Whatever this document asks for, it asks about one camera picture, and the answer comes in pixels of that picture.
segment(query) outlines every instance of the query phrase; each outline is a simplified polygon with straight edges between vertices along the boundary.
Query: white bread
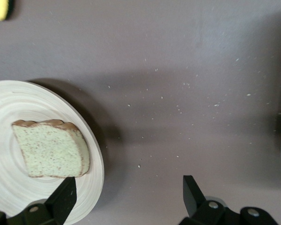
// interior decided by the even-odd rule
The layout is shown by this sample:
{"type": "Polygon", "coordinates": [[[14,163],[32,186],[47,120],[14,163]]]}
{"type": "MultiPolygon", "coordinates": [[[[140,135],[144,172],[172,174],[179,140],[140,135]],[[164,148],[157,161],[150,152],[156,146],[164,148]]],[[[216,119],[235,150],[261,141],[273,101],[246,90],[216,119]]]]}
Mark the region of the white bread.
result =
{"type": "Polygon", "coordinates": [[[61,120],[18,120],[12,124],[30,177],[81,177],[89,150],[80,130],[61,120]]]}

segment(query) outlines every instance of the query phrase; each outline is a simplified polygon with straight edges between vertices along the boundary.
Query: bread slice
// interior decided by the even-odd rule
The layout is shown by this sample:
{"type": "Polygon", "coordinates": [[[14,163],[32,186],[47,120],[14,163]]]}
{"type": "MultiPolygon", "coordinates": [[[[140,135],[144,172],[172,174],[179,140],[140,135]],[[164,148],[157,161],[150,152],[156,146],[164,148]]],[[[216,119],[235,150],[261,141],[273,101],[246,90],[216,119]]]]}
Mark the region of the bread slice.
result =
{"type": "Polygon", "coordinates": [[[12,124],[30,177],[81,177],[89,150],[80,130],[61,120],[18,120],[12,124]]]}

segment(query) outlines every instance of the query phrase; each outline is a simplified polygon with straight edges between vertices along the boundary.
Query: gray table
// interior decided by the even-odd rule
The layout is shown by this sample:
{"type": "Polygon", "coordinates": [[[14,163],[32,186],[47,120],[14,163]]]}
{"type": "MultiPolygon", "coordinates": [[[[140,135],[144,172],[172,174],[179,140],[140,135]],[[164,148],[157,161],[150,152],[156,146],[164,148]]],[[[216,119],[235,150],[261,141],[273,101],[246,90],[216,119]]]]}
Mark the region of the gray table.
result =
{"type": "Polygon", "coordinates": [[[16,0],[7,79],[55,90],[98,137],[104,188],[77,224],[178,224],[185,174],[281,224],[281,0],[16,0]]]}

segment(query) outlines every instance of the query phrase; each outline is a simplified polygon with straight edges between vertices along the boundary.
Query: metal bolt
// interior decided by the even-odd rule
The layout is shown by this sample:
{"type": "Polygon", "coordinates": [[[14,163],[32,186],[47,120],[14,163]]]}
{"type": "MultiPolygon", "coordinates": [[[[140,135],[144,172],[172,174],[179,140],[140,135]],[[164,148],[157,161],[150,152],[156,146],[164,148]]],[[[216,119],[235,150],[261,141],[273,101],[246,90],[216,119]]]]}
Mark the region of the metal bolt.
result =
{"type": "Polygon", "coordinates": [[[219,207],[219,205],[216,202],[210,202],[208,205],[210,208],[213,208],[213,209],[217,209],[219,207]]]}
{"type": "Polygon", "coordinates": [[[251,216],[259,217],[259,212],[257,212],[255,209],[248,209],[248,213],[249,213],[251,216]]]}
{"type": "Polygon", "coordinates": [[[30,208],[29,212],[35,212],[38,210],[38,207],[37,206],[34,206],[32,208],[30,208]]]}

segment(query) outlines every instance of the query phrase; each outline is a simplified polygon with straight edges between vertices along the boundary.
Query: white plate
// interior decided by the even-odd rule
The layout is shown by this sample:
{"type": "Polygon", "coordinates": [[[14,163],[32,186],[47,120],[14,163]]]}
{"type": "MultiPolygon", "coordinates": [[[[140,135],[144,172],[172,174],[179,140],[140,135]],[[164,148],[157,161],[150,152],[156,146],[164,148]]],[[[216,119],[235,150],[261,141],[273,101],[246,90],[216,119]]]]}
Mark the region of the white plate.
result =
{"type": "Polygon", "coordinates": [[[104,181],[101,151],[85,120],[67,101],[29,82],[0,81],[0,210],[8,216],[14,216],[31,202],[48,198],[63,181],[27,175],[11,128],[11,123],[16,120],[50,119],[74,123],[90,149],[90,170],[76,178],[77,202],[65,222],[70,225],[89,214],[99,199],[104,181]]]}

